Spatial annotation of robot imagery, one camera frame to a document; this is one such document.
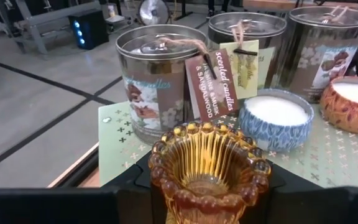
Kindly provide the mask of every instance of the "speaker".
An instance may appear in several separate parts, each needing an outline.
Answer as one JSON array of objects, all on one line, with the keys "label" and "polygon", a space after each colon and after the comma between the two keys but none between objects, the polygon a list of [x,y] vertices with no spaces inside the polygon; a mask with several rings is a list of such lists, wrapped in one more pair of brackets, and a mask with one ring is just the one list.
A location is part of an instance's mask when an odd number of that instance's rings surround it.
[{"label": "speaker", "polygon": [[109,42],[107,25],[102,10],[92,9],[68,18],[79,48],[91,50]]}]

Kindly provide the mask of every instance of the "black display stand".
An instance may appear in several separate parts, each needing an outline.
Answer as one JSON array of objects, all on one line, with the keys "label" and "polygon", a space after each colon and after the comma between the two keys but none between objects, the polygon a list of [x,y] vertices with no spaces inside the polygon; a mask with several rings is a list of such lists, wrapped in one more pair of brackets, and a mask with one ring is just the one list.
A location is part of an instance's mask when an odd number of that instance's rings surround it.
[{"label": "black display stand", "polygon": [[181,15],[174,18],[174,21],[178,21],[179,19],[182,19],[186,16],[189,16],[190,14],[192,14],[193,12],[186,12],[186,0],[181,0]]}]

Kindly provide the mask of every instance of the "gym floor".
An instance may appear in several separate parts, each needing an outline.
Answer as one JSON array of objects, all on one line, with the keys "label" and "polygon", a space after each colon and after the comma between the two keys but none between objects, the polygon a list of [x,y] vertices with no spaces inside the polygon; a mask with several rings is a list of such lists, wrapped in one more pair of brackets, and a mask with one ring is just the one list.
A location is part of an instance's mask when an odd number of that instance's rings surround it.
[{"label": "gym floor", "polygon": [[[173,23],[206,33],[205,16]],[[127,100],[115,48],[123,32],[89,51],[52,42],[47,57],[0,34],[0,188],[46,187],[98,142],[98,108]]]}]

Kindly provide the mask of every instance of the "metal candle tin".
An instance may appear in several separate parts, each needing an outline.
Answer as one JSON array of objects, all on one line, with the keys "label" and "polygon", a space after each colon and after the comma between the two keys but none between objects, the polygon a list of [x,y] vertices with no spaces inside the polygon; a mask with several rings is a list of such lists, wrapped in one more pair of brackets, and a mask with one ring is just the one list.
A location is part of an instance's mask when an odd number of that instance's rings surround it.
[{"label": "metal candle tin", "polygon": [[327,21],[323,16],[334,9],[300,7],[289,14],[277,87],[310,103],[317,103],[328,83],[345,74],[358,48],[358,11],[347,9],[337,22]]},{"label": "metal candle tin", "polygon": [[186,121],[185,59],[198,54],[194,46],[163,43],[161,37],[206,42],[202,32],[177,25],[140,27],[117,38],[132,127],[147,144]]},{"label": "metal candle tin", "polygon": [[264,88],[270,87],[276,74],[277,59],[282,44],[282,34],[287,22],[277,16],[254,12],[229,12],[212,17],[208,23],[208,39],[214,50],[221,43],[233,42],[231,29],[243,20],[249,28],[244,32],[244,40],[259,40],[258,79],[265,80]]}]

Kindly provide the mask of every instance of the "twine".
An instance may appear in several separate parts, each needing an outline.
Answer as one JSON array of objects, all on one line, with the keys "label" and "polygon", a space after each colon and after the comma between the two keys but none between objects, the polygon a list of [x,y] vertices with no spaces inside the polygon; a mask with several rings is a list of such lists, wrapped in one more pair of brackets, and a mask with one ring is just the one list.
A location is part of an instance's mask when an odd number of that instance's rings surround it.
[{"label": "twine", "polygon": [[243,20],[240,20],[237,23],[237,26],[233,27],[231,29],[234,41],[237,43],[238,48],[240,48],[240,49],[242,48],[242,42],[244,41],[244,32],[250,28],[249,23],[247,23],[247,24],[244,24],[244,23],[245,22]]},{"label": "twine", "polygon": [[349,9],[349,7],[346,6],[338,16],[335,16],[334,13],[340,8],[341,6],[336,6],[329,13],[329,15],[322,16],[321,19],[323,20],[323,24],[327,24],[328,22],[338,22],[341,19],[341,17],[346,13],[346,11]]},{"label": "twine", "polygon": [[181,46],[192,45],[195,46],[202,55],[208,55],[208,48],[206,47],[205,43],[201,40],[197,40],[197,39],[171,40],[167,37],[161,37],[158,40],[166,44],[181,45]]}]

